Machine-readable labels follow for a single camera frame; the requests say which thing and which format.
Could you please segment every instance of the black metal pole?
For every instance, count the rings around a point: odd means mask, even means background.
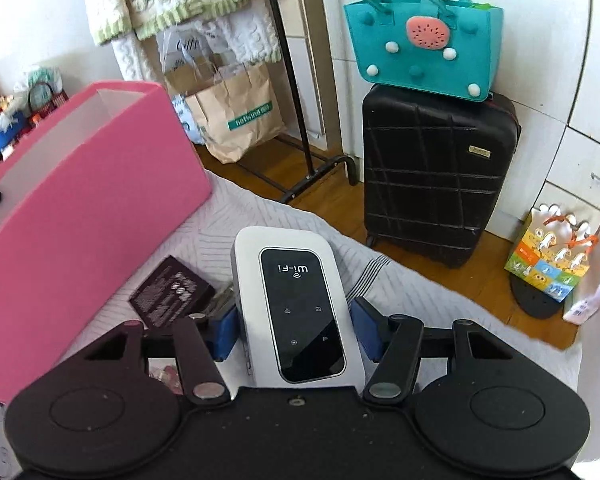
[[[300,139],[302,141],[302,150],[304,151],[306,168],[308,171],[308,176],[312,176],[314,174],[314,162],[311,159],[311,147],[309,146],[309,138],[306,132],[306,125],[304,124],[302,101],[300,100],[300,94],[298,92],[298,83],[296,82],[296,74],[294,72],[293,62],[291,61],[289,44],[286,40],[285,25],[282,22],[282,14],[280,14],[278,0],[269,0],[269,4],[271,6],[273,21],[276,25],[276,31],[278,33],[280,52],[282,53],[282,59],[285,62],[286,76],[289,79],[289,86],[291,87],[291,97],[294,101],[294,108],[296,109],[296,117],[298,118],[298,128],[300,129]]]

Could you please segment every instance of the clothes rack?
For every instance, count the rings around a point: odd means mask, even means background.
[[[305,192],[313,184],[316,184],[320,179],[326,176],[339,164],[344,164],[346,166],[347,176],[349,177],[349,184],[351,186],[355,186],[358,183],[358,168],[356,167],[356,163],[352,157],[350,157],[349,155],[336,155],[332,157],[326,157],[323,155],[319,155],[318,153],[312,152],[311,147],[309,146],[309,137],[307,134],[306,125],[304,124],[302,104],[300,101],[300,94],[298,93],[298,83],[296,82],[296,74],[294,73],[294,67],[291,61],[289,44],[286,40],[285,25],[282,22],[280,6],[278,5],[278,0],[269,0],[269,5],[271,7],[273,20],[276,27],[276,33],[278,34],[278,41],[280,42],[280,52],[282,53],[282,59],[285,63],[286,76],[288,78],[289,86],[291,88],[291,97],[294,102],[296,117],[298,118],[298,129],[300,130],[301,145],[298,145],[295,142],[292,142],[291,140],[286,140],[281,137],[276,137],[276,140],[278,140],[279,142],[283,142],[284,144],[288,144],[296,150],[304,152],[304,160],[306,161],[307,174],[302,180],[298,181],[291,188],[287,189],[286,187],[282,186],[282,184],[280,184],[279,182],[276,182],[275,180],[269,178],[268,176],[262,174],[259,171],[251,170],[241,162],[237,162],[236,164],[240,166],[243,170],[248,171],[254,176],[257,176],[259,179],[263,180],[270,186],[273,186],[276,189],[280,190],[283,193],[283,195],[278,201],[282,202],[283,204],[286,204],[298,197],[301,193]],[[312,157],[315,157],[318,160],[320,160],[322,164],[317,168],[314,167]]]

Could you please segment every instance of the green label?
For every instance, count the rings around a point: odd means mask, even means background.
[[[268,103],[264,103],[262,106],[258,106],[257,108],[248,111],[240,117],[236,117],[235,119],[229,121],[227,125],[229,126],[229,130],[235,130],[236,128],[240,128],[240,126],[244,126],[246,123],[255,121],[257,118],[268,114],[272,110],[273,102],[269,101]]]

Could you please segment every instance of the blue gripper pad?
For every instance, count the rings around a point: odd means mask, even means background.
[[[384,354],[384,342],[378,330],[378,322],[372,317],[368,306],[370,304],[364,298],[354,298],[349,303],[349,311],[353,331],[362,348],[365,349],[366,356],[369,360],[378,363]]]
[[[240,335],[238,309],[235,305],[219,319],[209,320],[210,338],[206,340],[214,361],[224,361],[229,357]]]

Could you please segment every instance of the pink oval patch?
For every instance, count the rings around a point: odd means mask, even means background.
[[[445,48],[451,34],[445,22],[430,16],[411,16],[406,29],[411,43],[428,50]]]

